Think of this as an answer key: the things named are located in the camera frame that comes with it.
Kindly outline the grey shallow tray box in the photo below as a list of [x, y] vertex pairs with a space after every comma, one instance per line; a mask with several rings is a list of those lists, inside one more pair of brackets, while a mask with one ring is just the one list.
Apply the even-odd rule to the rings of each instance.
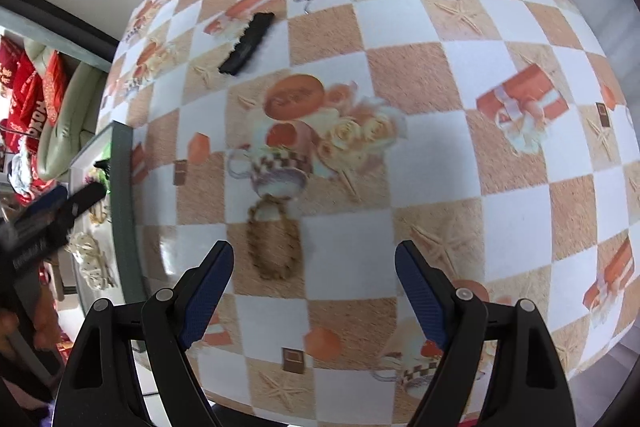
[[70, 164], [70, 188], [76, 192], [94, 181], [90, 172], [104, 147], [111, 147], [111, 190], [101, 202], [90, 208], [76, 222], [75, 233], [87, 232], [99, 243], [106, 257], [115, 287], [94, 291], [80, 276], [72, 258], [80, 306], [87, 311], [100, 298], [114, 305], [138, 303], [146, 298], [142, 265], [138, 254], [134, 224], [134, 195], [131, 185], [132, 129], [117, 121], [110, 122], [82, 149]]

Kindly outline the red cushion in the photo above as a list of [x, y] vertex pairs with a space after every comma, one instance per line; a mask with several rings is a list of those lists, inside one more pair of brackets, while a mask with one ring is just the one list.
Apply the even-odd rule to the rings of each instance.
[[42, 80], [44, 105], [51, 126], [54, 126], [60, 117], [67, 85], [65, 62], [58, 51], [53, 51]]

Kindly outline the black hair clip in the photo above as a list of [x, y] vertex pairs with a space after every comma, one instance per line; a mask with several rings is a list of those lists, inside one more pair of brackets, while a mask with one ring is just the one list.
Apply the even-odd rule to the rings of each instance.
[[218, 66], [219, 74], [238, 75], [262, 43], [275, 18], [271, 12], [256, 13], [227, 58]]

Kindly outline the green plastic bangle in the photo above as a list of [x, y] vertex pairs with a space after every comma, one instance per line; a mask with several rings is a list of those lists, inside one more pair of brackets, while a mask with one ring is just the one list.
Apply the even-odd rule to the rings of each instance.
[[90, 176], [94, 181], [101, 182], [107, 189], [111, 190], [111, 147], [107, 145], [102, 150], [99, 158], [94, 162]]

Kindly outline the checkered patterned tablecloth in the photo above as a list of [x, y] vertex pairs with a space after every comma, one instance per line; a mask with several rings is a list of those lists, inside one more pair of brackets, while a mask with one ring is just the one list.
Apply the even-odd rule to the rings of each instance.
[[142, 0], [100, 119], [134, 132], [152, 287], [233, 247], [189, 352], [226, 407], [405, 424], [439, 359], [396, 277], [405, 239], [482, 298], [533, 300], [568, 378], [638, 315], [639, 147], [573, 0]]

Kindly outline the green leather sofa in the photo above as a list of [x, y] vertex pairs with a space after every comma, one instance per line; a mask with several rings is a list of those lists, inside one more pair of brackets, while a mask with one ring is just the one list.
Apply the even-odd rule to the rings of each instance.
[[[50, 56], [58, 50], [29, 38], [24, 40], [24, 45], [29, 61], [43, 80]], [[64, 176], [72, 160], [96, 134], [107, 80], [103, 70], [58, 53], [65, 62], [68, 85], [58, 121], [51, 126], [47, 117], [40, 133], [36, 168], [39, 178], [44, 181]]]

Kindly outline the cream polka dot scrunchie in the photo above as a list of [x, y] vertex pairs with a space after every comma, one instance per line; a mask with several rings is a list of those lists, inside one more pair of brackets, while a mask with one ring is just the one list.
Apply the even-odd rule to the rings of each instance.
[[104, 291], [116, 286], [106, 257], [90, 233], [79, 232], [70, 236], [66, 251], [72, 255], [80, 276], [91, 289]]

